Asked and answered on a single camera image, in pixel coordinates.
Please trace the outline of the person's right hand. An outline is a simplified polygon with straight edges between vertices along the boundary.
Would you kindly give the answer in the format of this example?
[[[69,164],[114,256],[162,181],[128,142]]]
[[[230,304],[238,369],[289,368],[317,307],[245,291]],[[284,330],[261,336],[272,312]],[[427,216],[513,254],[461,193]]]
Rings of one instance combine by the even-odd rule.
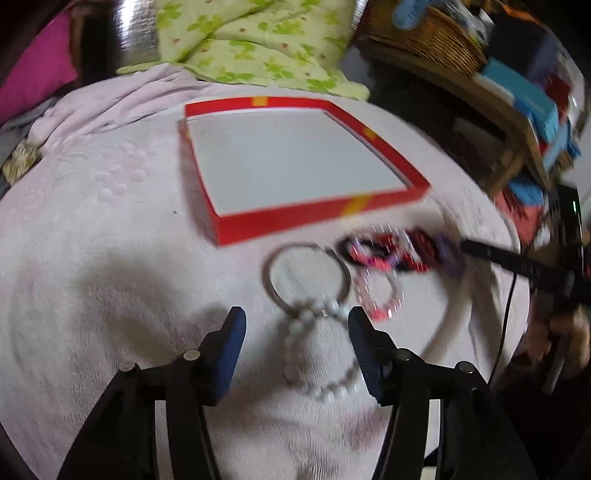
[[[558,301],[536,293],[530,305],[525,352],[541,377],[543,390],[552,392],[562,376],[572,376],[590,361],[588,309],[558,311]]]

